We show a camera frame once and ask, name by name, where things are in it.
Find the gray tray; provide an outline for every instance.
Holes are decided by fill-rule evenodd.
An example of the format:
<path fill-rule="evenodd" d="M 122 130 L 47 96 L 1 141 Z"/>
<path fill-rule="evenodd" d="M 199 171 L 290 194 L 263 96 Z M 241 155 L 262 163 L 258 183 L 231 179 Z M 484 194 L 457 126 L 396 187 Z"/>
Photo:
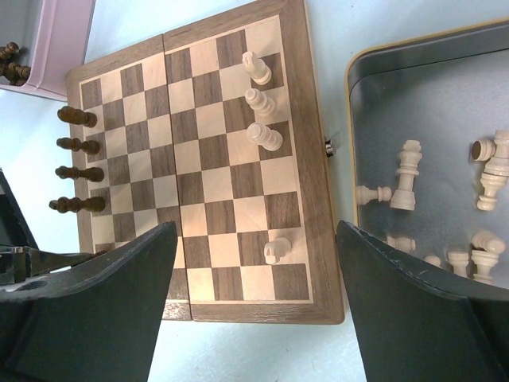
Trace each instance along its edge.
<path fill-rule="evenodd" d="M 434 252 L 443 264 L 447 251 L 470 251 L 482 228 L 509 247 L 509 186 L 495 211 L 477 209 L 484 163 L 469 157 L 478 138 L 509 130 L 509 21 L 364 53 L 348 70 L 348 87 L 357 185 L 395 190 L 403 143 L 422 147 L 415 211 L 371 202 L 358 207 L 362 229 L 415 239 L 412 255 Z M 508 256 L 492 270 L 500 287 L 509 287 Z"/>

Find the dark brown chess piece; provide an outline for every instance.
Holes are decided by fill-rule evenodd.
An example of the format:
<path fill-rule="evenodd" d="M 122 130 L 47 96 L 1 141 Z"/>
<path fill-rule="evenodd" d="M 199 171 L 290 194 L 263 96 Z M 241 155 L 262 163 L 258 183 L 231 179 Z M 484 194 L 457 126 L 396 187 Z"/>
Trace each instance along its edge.
<path fill-rule="evenodd" d="M 58 138 L 56 145 L 72 151 L 82 150 L 85 154 L 96 155 L 101 149 L 101 144 L 97 141 L 84 141 L 81 142 L 78 138 Z"/>
<path fill-rule="evenodd" d="M 19 52 L 19 46 L 15 42 L 10 42 L 7 46 L 0 46 L 0 58 L 9 60 L 13 54 Z"/>
<path fill-rule="evenodd" d="M 27 80 L 30 76 L 30 67 L 28 66 L 21 66 L 17 62 L 10 62 L 7 65 L 7 68 L 11 72 L 16 72 L 22 79 Z"/>
<path fill-rule="evenodd" d="M 97 117 L 93 113 L 64 106 L 57 113 L 60 121 L 72 123 L 73 125 L 84 125 L 94 127 L 97 124 Z"/>
<path fill-rule="evenodd" d="M 90 212 L 101 212 L 106 208 L 106 202 L 102 197 L 91 197 L 82 201 L 78 197 L 68 199 L 61 197 L 58 201 L 49 202 L 50 209 L 54 209 L 60 213 L 79 212 L 82 209 Z"/>
<path fill-rule="evenodd" d="M 79 179 L 84 178 L 89 181 L 103 181 L 104 171 L 99 167 L 91 167 L 90 169 L 80 170 L 77 167 L 60 166 L 55 170 L 55 174 L 61 179 Z"/>

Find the folding chessboard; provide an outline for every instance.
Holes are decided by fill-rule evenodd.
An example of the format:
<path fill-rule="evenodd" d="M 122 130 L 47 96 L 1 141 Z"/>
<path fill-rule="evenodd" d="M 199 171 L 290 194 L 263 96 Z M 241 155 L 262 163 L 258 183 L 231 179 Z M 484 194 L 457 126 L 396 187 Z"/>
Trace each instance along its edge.
<path fill-rule="evenodd" d="M 253 51 L 271 68 L 263 86 L 246 74 Z M 258 88 L 278 105 L 256 115 Z M 112 250 L 175 221 L 177 258 L 164 318 L 220 322 L 332 323 L 343 319 L 327 159 L 302 0 L 261 0 L 74 69 L 69 104 L 98 117 L 72 137 L 101 144 L 74 153 L 100 167 L 102 212 L 79 212 L 83 251 Z M 269 152 L 247 140 L 262 122 L 283 136 Z M 292 251 L 267 265 L 263 248 Z"/>

